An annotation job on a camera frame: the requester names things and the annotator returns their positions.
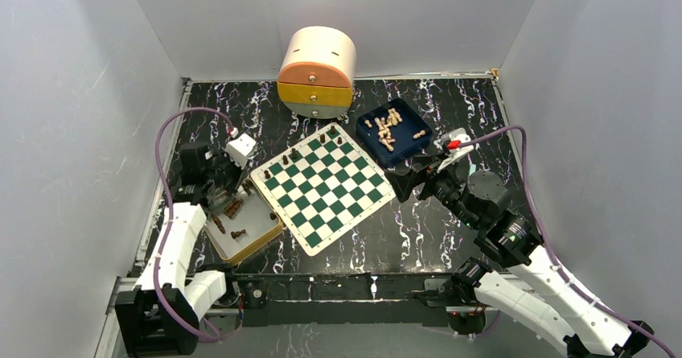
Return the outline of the dark brown bishop piece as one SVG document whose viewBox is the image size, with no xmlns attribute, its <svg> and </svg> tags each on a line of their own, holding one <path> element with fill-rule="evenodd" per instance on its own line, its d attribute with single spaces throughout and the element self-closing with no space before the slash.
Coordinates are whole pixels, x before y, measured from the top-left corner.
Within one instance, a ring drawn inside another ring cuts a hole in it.
<svg viewBox="0 0 682 358">
<path fill-rule="evenodd" d="M 213 221 L 213 223 L 215 224 L 215 226 L 217 227 L 218 231 L 219 231 L 221 234 L 223 234 L 223 235 L 226 235 L 226 234 L 227 234 L 227 230 L 226 230 L 226 228 L 224 227 L 224 224 L 223 224 L 222 220 L 221 220 L 218 216 L 212 215 L 212 221 Z"/>
</svg>

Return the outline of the pile of light chess pieces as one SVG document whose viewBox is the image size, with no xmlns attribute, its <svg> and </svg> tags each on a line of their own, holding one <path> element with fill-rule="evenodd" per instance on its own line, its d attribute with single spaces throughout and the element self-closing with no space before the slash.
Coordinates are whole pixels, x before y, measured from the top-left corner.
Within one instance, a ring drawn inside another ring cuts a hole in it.
<svg viewBox="0 0 682 358">
<path fill-rule="evenodd" d="M 401 115 L 395 108 L 388 109 L 387 117 L 375 117 L 374 121 L 365 119 L 364 124 L 371 130 L 375 128 L 378 134 L 378 142 L 383 145 L 390 153 L 394 151 L 393 143 L 396 141 L 392 137 L 391 128 L 403 122 Z"/>
</svg>

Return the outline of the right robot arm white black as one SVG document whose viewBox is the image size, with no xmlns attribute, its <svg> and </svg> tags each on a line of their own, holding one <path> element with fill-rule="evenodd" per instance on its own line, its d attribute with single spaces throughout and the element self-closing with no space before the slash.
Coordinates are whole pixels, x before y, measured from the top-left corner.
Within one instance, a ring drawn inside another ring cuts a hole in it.
<svg viewBox="0 0 682 358">
<path fill-rule="evenodd" d="M 511 194 L 498 175 L 476 171 L 464 179 L 456 164 L 444 164 L 423 155 L 408 171 L 389 171 L 386 177 L 401 202 L 417 186 L 421 200 L 437 199 L 477 232 L 475 244 L 489 259 L 527 288 L 471 257 L 440 287 L 417 298 L 491 305 L 567 357 L 632 357 L 653 340 L 644 321 L 618 319 L 597 298 L 577 292 L 577 279 L 551 259 L 540 231 L 509 209 Z"/>
</svg>

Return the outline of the round wooden drawer cabinet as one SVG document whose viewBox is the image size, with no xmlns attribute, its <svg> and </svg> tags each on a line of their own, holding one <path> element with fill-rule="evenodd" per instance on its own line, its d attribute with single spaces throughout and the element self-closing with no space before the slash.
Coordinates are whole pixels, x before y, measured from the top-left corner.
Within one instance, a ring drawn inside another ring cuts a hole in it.
<svg viewBox="0 0 682 358">
<path fill-rule="evenodd" d="M 296 31 L 277 77 L 277 94 L 292 112 L 316 119 L 340 119 L 353 102 L 356 48 L 331 27 Z"/>
</svg>

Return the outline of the gold metal tin tray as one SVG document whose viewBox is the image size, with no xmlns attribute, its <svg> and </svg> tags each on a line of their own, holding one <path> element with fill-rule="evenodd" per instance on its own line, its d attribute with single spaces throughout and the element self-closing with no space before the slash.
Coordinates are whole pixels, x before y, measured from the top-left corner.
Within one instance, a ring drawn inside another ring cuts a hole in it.
<svg viewBox="0 0 682 358">
<path fill-rule="evenodd" d="M 216 249 L 219 258 L 232 266 L 239 265 L 259 251 L 279 236 L 284 228 L 281 218 L 268 205 L 251 180 L 245 180 L 244 185 L 246 189 L 239 187 L 237 193 L 227 199 L 211 201 L 205 227 L 207 237 Z M 244 203 L 236 216 L 230 220 L 224 214 L 224 207 L 234 198 L 243 199 Z M 270 219 L 271 212 L 277 215 L 276 220 Z M 226 235 L 218 231 L 212 221 L 212 215 L 222 220 L 227 230 Z M 242 229 L 246 230 L 246 234 L 232 239 L 230 232 Z"/>
</svg>

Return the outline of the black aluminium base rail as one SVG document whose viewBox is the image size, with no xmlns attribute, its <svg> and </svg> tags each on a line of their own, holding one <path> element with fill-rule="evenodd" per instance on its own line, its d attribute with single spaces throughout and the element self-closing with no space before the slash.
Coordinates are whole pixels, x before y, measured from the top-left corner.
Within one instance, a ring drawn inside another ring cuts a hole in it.
<svg viewBox="0 0 682 358">
<path fill-rule="evenodd" d="M 419 323 L 469 335 L 485 328 L 500 305 L 453 274 L 237 274 L 201 270 L 172 281 L 142 277 L 114 302 L 131 356 L 188 355 L 215 342 L 212 317 L 238 327 L 298 323 Z"/>
</svg>

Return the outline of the blue square tray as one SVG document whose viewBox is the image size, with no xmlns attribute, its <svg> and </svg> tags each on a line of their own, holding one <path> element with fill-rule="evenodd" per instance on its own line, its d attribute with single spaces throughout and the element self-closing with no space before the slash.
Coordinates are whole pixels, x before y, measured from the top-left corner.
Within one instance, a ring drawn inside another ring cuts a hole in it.
<svg viewBox="0 0 682 358">
<path fill-rule="evenodd" d="M 401 124 L 391 128 L 392 137 L 396 139 L 393 143 L 394 151 L 392 153 L 379 144 L 377 130 L 375 128 L 370 130 L 364 124 L 365 119 L 374 121 L 375 117 L 387 117 L 389 108 L 395 108 L 403 119 Z M 420 130 L 426 131 L 425 136 L 413 139 L 413 135 Z M 429 145 L 433 136 L 433 130 L 430 126 L 401 98 L 393 99 L 358 117 L 355 123 L 355 131 L 357 138 L 365 145 L 369 154 L 383 168 L 394 167 L 413 155 L 421 153 Z"/>
</svg>

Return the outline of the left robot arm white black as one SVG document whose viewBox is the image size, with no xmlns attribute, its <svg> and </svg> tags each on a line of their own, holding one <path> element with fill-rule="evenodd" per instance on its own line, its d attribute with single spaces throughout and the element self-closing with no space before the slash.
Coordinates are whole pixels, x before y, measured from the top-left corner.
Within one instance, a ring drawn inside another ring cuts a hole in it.
<svg viewBox="0 0 682 358">
<path fill-rule="evenodd" d="M 242 308 L 243 294 L 232 268 L 203 267 L 192 276 L 187 271 L 192 248 L 210 220 L 210 207 L 220 193 L 237 192 L 253 149 L 241 139 L 223 150 L 206 142 L 181 147 L 153 254 L 132 289 L 115 302 L 127 356 L 190 355 L 199 342 L 220 334 L 213 327 L 199 329 L 212 306 Z"/>
</svg>

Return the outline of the dark brown pawn piece bottom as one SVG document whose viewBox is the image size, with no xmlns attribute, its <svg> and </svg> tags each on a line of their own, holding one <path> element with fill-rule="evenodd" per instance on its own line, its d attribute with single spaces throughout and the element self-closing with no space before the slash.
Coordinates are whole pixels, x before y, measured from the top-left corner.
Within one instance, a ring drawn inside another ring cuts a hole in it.
<svg viewBox="0 0 682 358">
<path fill-rule="evenodd" d="M 240 230 L 240 231 L 232 231 L 232 232 L 230 232 L 230 235 L 231 235 L 232 239 L 236 239 L 236 238 L 241 237 L 241 236 L 243 236 L 243 235 L 245 235 L 245 234 L 246 234 L 246 230 L 245 230 L 245 229 L 242 229 L 242 230 Z"/>
</svg>

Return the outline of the green white chess board mat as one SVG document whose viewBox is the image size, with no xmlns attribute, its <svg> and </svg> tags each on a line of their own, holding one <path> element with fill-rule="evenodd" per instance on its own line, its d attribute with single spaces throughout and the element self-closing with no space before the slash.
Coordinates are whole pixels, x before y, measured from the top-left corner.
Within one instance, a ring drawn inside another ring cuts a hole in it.
<svg viewBox="0 0 682 358">
<path fill-rule="evenodd" d="M 331 126 L 335 137 L 328 135 Z M 324 144 L 321 134 L 326 135 Z M 292 148 L 297 159 L 290 157 Z M 396 197 L 384 171 L 336 123 L 274 155 L 249 178 L 311 257 Z"/>
</svg>

